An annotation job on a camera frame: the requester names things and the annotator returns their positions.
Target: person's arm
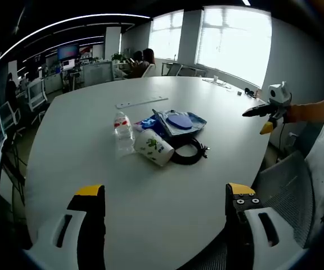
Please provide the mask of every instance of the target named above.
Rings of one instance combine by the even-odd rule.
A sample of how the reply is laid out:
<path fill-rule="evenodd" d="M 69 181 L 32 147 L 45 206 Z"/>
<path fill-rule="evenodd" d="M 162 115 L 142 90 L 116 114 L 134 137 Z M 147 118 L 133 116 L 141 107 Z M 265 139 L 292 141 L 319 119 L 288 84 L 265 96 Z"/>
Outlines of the person's arm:
<path fill-rule="evenodd" d="M 287 111 L 287 119 L 289 123 L 299 121 L 324 122 L 324 100 L 318 103 L 291 105 Z"/>

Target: ceiling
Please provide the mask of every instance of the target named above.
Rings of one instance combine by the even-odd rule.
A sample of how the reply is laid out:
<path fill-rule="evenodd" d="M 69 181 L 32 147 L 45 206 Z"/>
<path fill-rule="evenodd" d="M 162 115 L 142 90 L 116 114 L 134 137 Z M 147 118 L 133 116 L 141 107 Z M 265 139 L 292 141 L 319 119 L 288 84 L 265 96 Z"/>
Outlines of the ceiling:
<path fill-rule="evenodd" d="M 294 24 L 305 32 L 319 37 L 313 24 L 305 13 L 294 2 L 297 0 L 249 0 L 252 7 L 271 11 L 272 16 Z M 195 0 L 185 2 L 180 0 L 130 0 L 126 2 L 110 1 L 82 1 L 72 4 L 65 1 L 14 0 L 4 4 L 1 12 L 3 22 L 0 25 L 0 51 L 4 53 L 12 45 L 30 33 L 55 22 L 72 17 L 90 14 L 135 14 L 155 17 L 170 11 L 184 9 L 196 10 L 207 5 L 240 5 L 242 0 Z M 151 19 L 125 16 L 99 16 L 68 21 L 63 24 L 43 30 L 12 49 L 4 61 L 17 59 L 18 66 L 28 57 L 45 51 L 46 49 L 68 41 L 86 37 L 105 36 L 107 26 L 121 26 L 122 33 L 133 25 L 140 25 Z M 81 40 L 79 44 L 103 42 L 104 37 Z"/>

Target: cup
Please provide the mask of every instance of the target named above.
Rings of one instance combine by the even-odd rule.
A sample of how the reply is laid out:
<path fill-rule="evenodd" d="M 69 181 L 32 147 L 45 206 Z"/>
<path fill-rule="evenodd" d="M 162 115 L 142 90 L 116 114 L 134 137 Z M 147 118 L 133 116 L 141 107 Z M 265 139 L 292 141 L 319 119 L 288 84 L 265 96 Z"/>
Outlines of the cup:
<path fill-rule="evenodd" d="M 139 134 L 134 149 L 160 166 L 165 165 L 174 153 L 174 148 L 152 129 Z"/>

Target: white ruler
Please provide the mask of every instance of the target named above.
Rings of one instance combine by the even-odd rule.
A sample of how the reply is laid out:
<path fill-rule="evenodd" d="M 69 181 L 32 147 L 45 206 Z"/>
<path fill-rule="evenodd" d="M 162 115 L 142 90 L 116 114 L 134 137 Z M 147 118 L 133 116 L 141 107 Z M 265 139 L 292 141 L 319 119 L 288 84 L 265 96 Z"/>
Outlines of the white ruler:
<path fill-rule="evenodd" d="M 139 99 L 139 100 L 118 103 L 115 106 L 116 106 L 117 109 L 123 109 L 123 108 L 131 107 L 131 106 L 136 106 L 136 105 L 140 105 L 140 104 L 146 104 L 146 103 L 156 102 L 156 101 L 160 101 L 160 100 L 167 100 L 167 99 L 168 99 L 167 97 L 161 97 L 161 96 L 157 96 L 157 97 L 146 97 L 146 98 L 142 98 L 142 99 Z"/>

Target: desk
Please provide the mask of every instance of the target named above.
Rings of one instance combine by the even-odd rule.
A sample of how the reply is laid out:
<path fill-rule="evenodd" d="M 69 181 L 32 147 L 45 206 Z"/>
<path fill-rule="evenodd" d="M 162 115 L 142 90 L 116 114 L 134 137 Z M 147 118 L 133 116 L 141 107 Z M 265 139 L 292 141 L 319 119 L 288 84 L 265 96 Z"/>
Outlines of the desk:
<path fill-rule="evenodd" d="M 65 211 L 83 186 L 106 188 L 106 269 L 177 269 L 224 227 L 226 183 L 251 185 L 269 135 L 267 117 L 244 118 L 258 102 L 237 90 L 190 77 L 110 82 L 58 96 L 37 131 L 25 186 L 32 242 L 52 214 Z M 193 112 L 207 121 L 197 139 L 211 148 L 191 166 L 159 168 L 144 156 L 115 157 L 115 104 L 139 97 L 168 100 L 128 107 L 132 123 L 152 109 Z"/>

